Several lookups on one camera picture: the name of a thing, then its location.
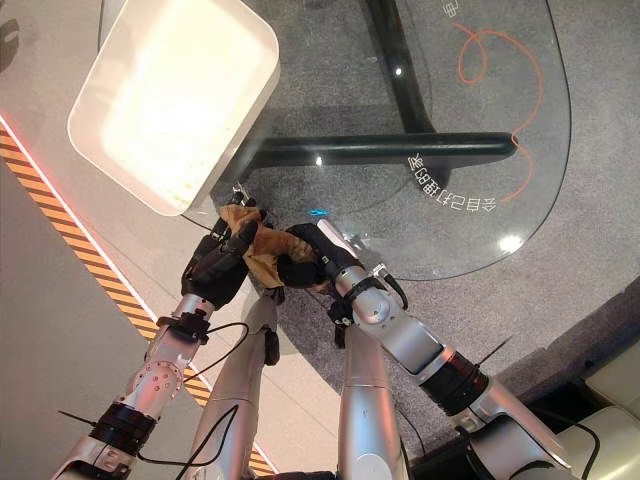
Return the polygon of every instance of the white tray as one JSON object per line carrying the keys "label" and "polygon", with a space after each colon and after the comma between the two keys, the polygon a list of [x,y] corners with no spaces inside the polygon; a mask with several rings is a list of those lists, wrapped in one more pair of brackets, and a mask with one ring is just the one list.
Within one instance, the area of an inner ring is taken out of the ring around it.
{"label": "white tray", "polygon": [[163,215],[211,190],[279,78],[239,0],[128,0],[69,115],[74,148]]}

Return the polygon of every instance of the cable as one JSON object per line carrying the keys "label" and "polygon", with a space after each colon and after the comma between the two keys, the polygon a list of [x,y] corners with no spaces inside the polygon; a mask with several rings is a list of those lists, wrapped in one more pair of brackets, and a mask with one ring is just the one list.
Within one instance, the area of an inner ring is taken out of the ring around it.
{"label": "cable", "polygon": [[185,378],[182,383],[187,383],[189,380],[193,380],[194,378],[196,378],[198,375],[202,375],[204,372],[206,372],[207,370],[212,369],[213,367],[215,367],[216,365],[218,365],[220,362],[222,362],[224,359],[226,359],[229,355],[231,355],[233,352],[236,351],[236,349],[242,345],[242,343],[247,339],[247,336],[249,335],[249,325],[247,325],[244,322],[231,322],[231,323],[227,323],[225,325],[221,325],[219,327],[216,328],[212,328],[211,330],[207,330],[207,333],[213,333],[213,332],[217,332],[219,330],[224,330],[225,328],[229,328],[229,327],[238,327],[238,326],[243,326],[244,327],[244,333],[242,334],[242,337],[240,337],[240,340],[238,340],[238,343],[236,343],[233,348],[231,350],[229,350],[227,353],[225,353],[222,357],[220,357],[218,360],[216,360],[215,362],[213,362],[211,365],[203,368],[202,370],[200,370],[198,373],[194,373],[193,375],[191,375],[190,377]]}
{"label": "cable", "polygon": [[98,425],[97,422],[93,422],[91,420],[87,420],[86,418],[79,417],[78,415],[74,415],[73,413],[64,412],[62,410],[58,410],[58,413],[61,413],[62,415],[66,416],[66,417],[73,418],[74,420],[77,420],[79,422],[86,423],[87,425],[91,425],[92,427],[95,427],[95,426]]}
{"label": "cable", "polygon": [[505,339],[502,341],[502,343],[500,343],[500,345],[498,345],[496,348],[494,348],[494,349],[493,349],[493,350],[491,350],[488,354],[486,354],[486,355],[484,356],[484,358],[483,358],[482,360],[480,360],[480,361],[477,363],[477,365],[478,365],[478,366],[480,366],[480,365],[482,365],[484,362],[486,362],[487,360],[489,360],[491,357],[493,357],[493,355],[494,355],[498,350],[500,350],[502,347],[504,347],[504,346],[507,344],[507,342],[508,342],[509,340],[511,340],[512,338],[513,338],[513,335],[510,335],[510,336],[508,336],[507,338],[505,338]]}
{"label": "cable", "polygon": [[551,417],[555,420],[558,420],[560,422],[564,422],[568,425],[573,425],[574,427],[578,427],[581,430],[584,430],[585,432],[587,432],[589,435],[591,435],[593,437],[593,450],[591,451],[591,455],[589,456],[589,460],[587,460],[587,464],[584,466],[584,471],[582,472],[582,477],[580,477],[582,480],[587,480],[587,477],[589,476],[589,472],[591,471],[591,468],[593,467],[593,464],[596,461],[596,457],[598,456],[598,453],[600,452],[600,437],[598,437],[598,434],[596,432],[594,432],[593,430],[591,430],[589,427],[579,423],[579,422],[574,422],[573,420],[571,420],[570,418],[567,417],[563,417],[562,415],[558,415],[557,413],[553,413],[550,412],[548,410],[545,410],[543,408],[538,408],[538,407],[530,407],[531,411],[533,412],[537,412],[540,413],[541,415],[546,415],[547,417]]}
{"label": "cable", "polygon": [[204,229],[205,229],[205,230],[207,230],[208,232],[211,232],[211,230],[213,229],[213,227],[207,227],[207,226],[205,226],[205,225],[202,225],[201,223],[196,222],[195,220],[193,220],[193,219],[191,219],[191,218],[187,217],[184,213],[181,213],[181,214],[180,214],[180,216],[181,216],[182,218],[184,218],[185,220],[190,221],[190,222],[191,222],[191,223],[193,223],[194,225],[197,225],[197,226],[199,226],[200,228],[204,228]]}
{"label": "cable", "polygon": [[404,414],[404,412],[402,410],[400,410],[398,407],[396,407],[396,412],[398,412],[400,415],[402,415],[402,418],[404,418],[407,421],[407,423],[409,424],[409,426],[413,429],[413,431],[416,434],[416,437],[418,437],[418,441],[420,442],[420,448],[422,449],[422,456],[426,457],[427,456],[427,450],[424,448],[424,442],[422,441],[422,437],[420,436],[420,433],[418,433],[418,429],[411,422],[411,420],[409,420],[409,418]]}
{"label": "cable", "polygon": [[[238,405],[236,403],[233,407],[231,407],[229,410],[227,410],[226,412],[224,412],[222,414],[222,416],[216,421],[216,423],[213,425],[213,427],[211,427],[211,429],[209,430],[207,435],[204,437],[202,442],[200,442],[200,445],[198,445],[198,448],[195,449],[195,451],[193,452],[191,457],[189,457],[189,460],[187,460],[186,462],[176,462],[176,461],[172,461],[172,460],[158,460],[158,459],[154,459],[154,458],[147,458],[144,455],[142,455],[142,453],[140,453],[140,452],[138,452],[137,457],[140,460],[142,460],[143,462],[152,463],[154,465],[172,465],[172,466],[177,466],[177,467],[183,467],[182,470],[180,471],[180,473],[178,474],[178,476],[176,477],[176,480],[179,480],[184,475],[184,473],[187,471],[187,469],[189,467],[205,467],[207,465],[212,464],[213,462],[215,462],[218,459],[218,457],[220,456],[220,453],[222,453],[222,448],[224,447],[224,442],[227,439],[227,434],[229,433],[229,429],[231,428],[231,424],[233,423],[233,419],[235,418],[236,413],[238,412],[239,408],[240,408],[240,405]],[[211,460],[208,460],[208,461],[203,462],[203,463],[194,463],[193,460],[202,451],[204,446],[207,444],[207,442],[211,438],[211,435],[213,435],[213,432],[215,432],[216,428],[218,428],[218,425],[220,425],[220,423],[229,414],[231,414],[231,418],[229,419],[229,422],[227,423],[227,426],[224,429],[224,433],[222,434],[222,441],[220,442],[220,446],[218,447],[218,451],[216,452],[216,454],[213,456],[213,458]]]}

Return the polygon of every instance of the brown cloth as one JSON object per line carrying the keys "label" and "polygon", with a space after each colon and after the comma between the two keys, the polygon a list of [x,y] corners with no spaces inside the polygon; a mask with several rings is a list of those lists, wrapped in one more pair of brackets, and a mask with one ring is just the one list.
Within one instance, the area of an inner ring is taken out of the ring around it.
{"label": "brown cloth", "polygon": [[313,250],[304,240],[262,225],[260,211],[256,207],[225,205],[220,208],[220,218],[229,224],[233,233],[241,230],[251,220],[258,222],[258,231],[253,244],[244,254],[244,261],[265,288],[284,286],[276,266],[280,255],[289,255],[295,263],[315,259]]}

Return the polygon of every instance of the yellow and black hazard stripe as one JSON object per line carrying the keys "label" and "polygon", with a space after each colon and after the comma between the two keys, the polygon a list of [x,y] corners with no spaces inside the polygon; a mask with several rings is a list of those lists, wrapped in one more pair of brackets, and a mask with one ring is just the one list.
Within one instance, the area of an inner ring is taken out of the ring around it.
{"label": "yellow and black hazard stripe", "polygon": [[[155,323],[157,319],[151,310],[146,307],[133,287],[56,192],[19,140],[11,133],[2,116],[0,116],[0,158],[4,160],[53,228],[58,231],[140,335],[146,339],[152,339],[158,331],[158,326]],[[191,368],[185,370],[187,376],[195,373]],[[203,379],[195,377],[185,383],[185,388],[198,405],[207,404],[211,391]],[[249,465],[258,476],[274,473],[272,465],[258,450],[251,451]]]}

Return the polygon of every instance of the glass table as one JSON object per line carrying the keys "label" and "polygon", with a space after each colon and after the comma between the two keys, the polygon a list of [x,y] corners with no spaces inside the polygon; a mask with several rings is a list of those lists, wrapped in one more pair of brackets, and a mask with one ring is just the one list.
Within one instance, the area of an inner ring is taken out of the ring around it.
{"label": "glass table", "polygon": [[490,265],[545,220],[570,139],[545,1],[249,3],[281,79],[214,204],[241,179],[277,227],[328,218],[410,280]]}

